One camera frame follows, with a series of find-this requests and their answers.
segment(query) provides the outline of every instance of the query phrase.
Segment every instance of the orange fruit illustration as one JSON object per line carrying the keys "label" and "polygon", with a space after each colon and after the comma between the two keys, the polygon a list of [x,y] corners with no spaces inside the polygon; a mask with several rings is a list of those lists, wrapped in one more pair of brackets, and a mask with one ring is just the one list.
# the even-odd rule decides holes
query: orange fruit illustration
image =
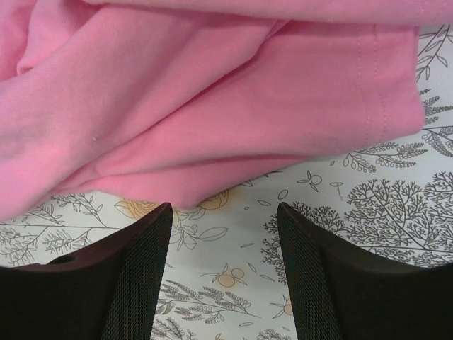
{"label": "orange fruit illustration", "polygon": [[234,278],[243,278],[245,276],[245,273],[242,269],[235,268],[231,271],[231,276],[233,276]]}
{"label": "orange fruit illustration", "polygon": [[230,288],[233,287],[236,281],[234,280],[234,277],[231,275],[227,274],[222,274],[219,275],[218,279],[219,283],[223,285],[224,287]]}
{"label": "orange fruit illustration", "polygon": [[288,301],[287,305],[283,308],[285,311],[286,315],[289,315],[292,317],[292,306],[291,306],[291,301]]}

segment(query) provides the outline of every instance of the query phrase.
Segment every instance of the stitched hem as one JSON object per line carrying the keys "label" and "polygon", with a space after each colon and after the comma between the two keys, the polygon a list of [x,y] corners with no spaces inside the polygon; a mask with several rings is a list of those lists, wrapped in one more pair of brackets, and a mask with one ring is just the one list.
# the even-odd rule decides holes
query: stitched hem
{"label": "stitched hem", "polygon": [[425,119],[415,82],[418,29],[363,25],[360,39],[367,126],[377,129],[365,133],[364,147],[417,133]]}

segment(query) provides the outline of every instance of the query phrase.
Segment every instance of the fabric fold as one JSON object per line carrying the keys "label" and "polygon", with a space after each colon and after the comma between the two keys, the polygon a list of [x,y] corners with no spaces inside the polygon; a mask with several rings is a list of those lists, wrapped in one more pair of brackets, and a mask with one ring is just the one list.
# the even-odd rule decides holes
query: fabric fold
{"label": "fabric fold", "polygon": [[[347,16],[305,1],[297,21],[291,1],[114,2],[0,5],[0,220],[91,190],[191,208],[423,125],[418,29],[390,25],[400,2]],[[451,6],[411,11],[401,24]]]}

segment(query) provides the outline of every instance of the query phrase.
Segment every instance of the plant sketch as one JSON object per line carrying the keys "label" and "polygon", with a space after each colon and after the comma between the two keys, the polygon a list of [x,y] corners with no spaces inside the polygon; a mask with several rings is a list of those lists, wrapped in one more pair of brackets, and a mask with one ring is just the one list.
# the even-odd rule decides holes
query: plant sketch
{"label": "plant sketch", "polygon": [[[420,95],[428,93],[426,89],[420,92]],[[453,125],[433,126],[439,120],[439,114],[453,110],[453,106],[435,106],[440,100],[439,96],[434,96],[423,101],[425,108],[425,127],[422,136],[426,144],[429,144],[434,150],[446,157],[453,157]]]}
{"label": "plant sketch", "polygon": [[418,53],[418,68],[415,71],[416,81],[419,81],[422,76],[426,80],[430,78],[430,66],[434,61],[440,62],[445,67],[448,67],[448,61],[440,54],[440,50],[447,40],[450,43],[453,43],[453,35],[450,34],[450,28],[451,25],[442,25],[435,32],[420,35],[421,43],[423,43],[424,40],[428,40],[428,42]]}
{"label": "plant sketch", "polygon": [[260,331],[256,340],[291,340],[291,338],[278,334],[273,329],[266,329],[265,331]]}
{"label": "plant sketch", "polygon": [[[420,91],[424,96],[430,89]],[[425,109],[425,127],[421,139],[423,142],[399,144],[384,142],[375,147],[368,147],[346,154],[343,166],[365,173],[376,172],[378,166],[391,168],[408,168],[417,164],[416,157],[426,153],[427,145],[446,157],[453,157],[453,125],[433,125],[440,119],[439,114],[453,110],[453,106],[436,106],[439,96],[423,100]]]}
{"label": "plant sketch", "polygon": [[[248,264],[250,268],[255,269],[251,264]],[[221,273],[204,273],[200,277],[211,277],[213,278],[211,283],[218,282],[222,287],[231,288],[236,283],[247,285],[247,282],[243,280],[246,274],[240,268],[233,268],[229,271],[228,264],[226,263]]]}
{"label": "plant sketch", "polygon": [[157,339],[176,339],[176,340],[198,340],[197,334],[193,333],[189,329],[184,331],[175,319],[170,317],[166,321],[155,319],[153,329],[151,331],[150,340]]}
{"label": "plant sketch", "polygon": [[273,319],[277,319],[278,317],[281,317],[282,315],[287,315],[292,317],[292,305],[291,305],[291,300],[287,298],[286,296],[283,295],[283,303],[275,303],[272,302],[270,303],[273,306],[279,307],[279,312],[274,315]]}
{"label": "plant sketch", "polygon": [[321,183],[323,183],[323,178],[319,175],[313,175],[311,174],[310,171],[306,172],[306,178],[305,179],[299,179],[296,183],[307,183],[310,185],[310,187],[315,190],[317,193],[319,192],[319,189],[317,186]]}
{"label": "plant sketch", "polygon": [[177,244],[176,250],[180,251],[184,246],[186,249],[193,250],[198,242],[217,241],[224,237],[228,228],[213,227],[202,232],[198,225],[189,224],[191,214],[184,214],[179,211],[173,211],[173,229],[171,230],[171,244]]}
{"label": "plant sketch", "polygon": [[[346,196],[344,219],[329,207],[292,207],[318,226],[375,254],[395,261],[433,267],[453,261],[453,173],[440,172],[424,188],[416,183],[376,179]],[[263,262],[273,265],[286,284],[285,267],[273,215],[264,224],[273,236],[263,240]]]}
{"label": "plant sketch", "polygon": [[[51,254],[62,255],[91,244],[89,235],[94,229],[119,229],[104,224],[98,214],[102,205],[95,208],[93,199],[84,194],[56,196],[24,215],[0,222],[0,256],[11,266],[24,266],[35,260],[33,254],[41,246]],[[94,223],[68,225],[62,212],[67,205],[76,213],[93,217]]]}
{"label": "plant sketch", "polygon": [[257,317],[248,309],[251,303],[238,295],[222,292],[211,287],[204,287],[196,292],[175,281],[166,280],[162,284],[161,295],[157,302],[156,315],[167,315],[173,308],[176,314],[186,321],[204,321],[205,324],[216,324],[225,321],[227,312],[234,312],[248,317]]}

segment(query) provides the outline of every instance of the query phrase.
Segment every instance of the leaf illustration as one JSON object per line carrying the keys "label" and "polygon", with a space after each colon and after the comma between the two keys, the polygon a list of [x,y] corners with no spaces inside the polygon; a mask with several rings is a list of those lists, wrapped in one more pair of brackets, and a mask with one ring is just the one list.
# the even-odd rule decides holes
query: leaf illustration
{"label": "leaf illustration", "polygon": [[347,168],[348,165],[349,165],[349,157],[346,157],[346,158],[344,158],[344,160],[343,160],[343,166],[344,166],[345,168]]}
{"label": "leaf illustration", "polygon": [[431,75],[431,68],[429,68],[429,67],[425,68],[425,75],[426,75],[426,80],[429,80],[430,75]]}
{"label": "leaf illustration", "polygon": [[431,50],[434,50],[437,46],[439,46],[440,44],[442,44],[442,40],[438,40],[436,41],[435,43],[431,44],[425,51],[426,52],[429,52]]}
{"label": "leaf illustration", "polygon": [[440,32],[437,34],[437,37],[441,37],[441,36],[443,36],[444,34],[448,33],[448,30],[449,30],[449,28],[440,31]]}
{"label": "leaf illustration", "polygon": [[432,130],[428,130],[430,135],[427,135],[425,141],[432,146],[434,150],[439,152],[440,154],[446,157],[453,157],[453,154],[444,146],[442,143],[441,137],[433,132]]}
{"label": "leaf illustration", "polygon": [[167,315],[168,313],[171,312],[171,310],[175,307],[176,305],[172,302],[170,303],[167,303],[166,304],[166,307],[165,307],[165,310],[162,312],[162,315]]}
{"label": "leaf illustration", "polygon": [[427,62],[427,61],[430,61],[431,59],[432,59],[432,55],[426,55],[426,56],[424,56],[423,58],[420,58],[417,61],[417,65],[422,64],[422,63]]}
{"label": "leaf illustration", "polygon": [[181,240],[180,230],[171,230],[170,233],[170,244],[178,243]]}
{"label": "leaf illustration", "polygon": [[187,236],[184,239],[184,245],[187,249],[193,250],[197,246],[197,242],[192,237]]}
{"label": "leaf illustration", "polygon": [[[94,218],[97,219],[104,227],[107,227],[99,216],[99,212],[102,210],[103,205],[99,205],[97,208],[93,207],[93,196],[91,196],[89,199],[86,198],[86,195],[84,193],[78,193],[78,194],[71,194],[71,195],[59,195],[59,196],[52,196],[50,198],[51,200],[57,201],[57,204],[70,204],[72,205],[74,211],[76,213],[82,213],[82,210],[84,211],[84,215],[91,215]],[[116,203],[118,206],[116,207],[117,210],[123,213],[120,208],[122,206],[122,203]]]}
{"label": "leaf illustration", "polygon": [[285,313],[285,310],[280,310],[274,317],[273,319],[277,319],[278,317],[281,317]]}
{"label": "leaf illustration", "polygon": [[211,276],[212,277],[212,276],[219,276],[219,274],[218,273],[206,273],[206,274],[202,274],[200,276],[201,277],[203,277],[203,276],[208,276],[208,277]]}
{"label": "leaf illustration", "polygon": [[189,216],[189,220],[199,220],[201,217],[205,216],[206,209],[198,209],[195,212],[192,212]]}
{"label": "leaf illustration", "polygon": [[253,183],[252,181],[246,181],[246,182],[243,182],[242,184],[240,184],[241,186],[248,186],[248,187],[252,187],[253,186]]}
{"label": "leaf illustration", "polygon": [[265,207],[269,207],[272,205],[266,200],[258,200],[258,203],[260,203],[262,206],[265,206]]}
{"label": "leaf illustration", "polygon": [[243,285],[248,285],[246,281],[242,280],[241,278],[234,278],[236,282],[242,283]]}
{"label": "leaf illustration", "polygon": [[278,199],[284,200],[286,198],[286,196],[288,196],[288,193],[289,193],[289,191],[287,189],[280,191],[280,193],[278,194]]}
{"label": "leaf illustration", "polygon": [[47,230],[44,227],[39,234],[19,232],[14,228],[0,227],[0,255],[8,259],[12,266],[24,266],[34,260],[33,252],[39,246],[40,236]]}
{"label": "leaf illustration", "polygon": [[250,267],[252,272],[256,273],[256,268],[254,266],[252,266],[250,263],[248,264],[248,266]]}
{"label": "leaf illustration", "polygon": [[260,331],[256,340],[291,340],[291,338],[278,334],[273,329],[266,329],[264,331]]}
{"label": "leaf illustration", "polygon": [[420,39],[426,39],[426,38],[434,37],[435,35],[436,35],[436,33],[425,33],[425,34],[420,34],[419,38]]}
{"label": "leaf illustration", "polygon": [[319,192],[318,188],[313,184],[313,183],[310,183],[310,186],[313,190],[315,190],[317,193]]}
{"label": "leaf illustration", "polygon": [[228,232],[228,228],[225,227],[215,227],[211,229],[207,229],[201,233],[199,236],[200,239],[203,241],[215,241],[217,239],[221,239],[225,236]]}
{"label": "leaf illustration", "polygon": [[440,55],[436,55],[436,58],[445,66],[448,67],[448,62],[444,57],[441,57]]}
{"label": "leaf illustration", "polygon": [[265,278],[266,280],[275,282],[275,280],[274,280],[273,278],[271,278],[270,276],[267,276],[267,275],[260,275],[260,277]]}

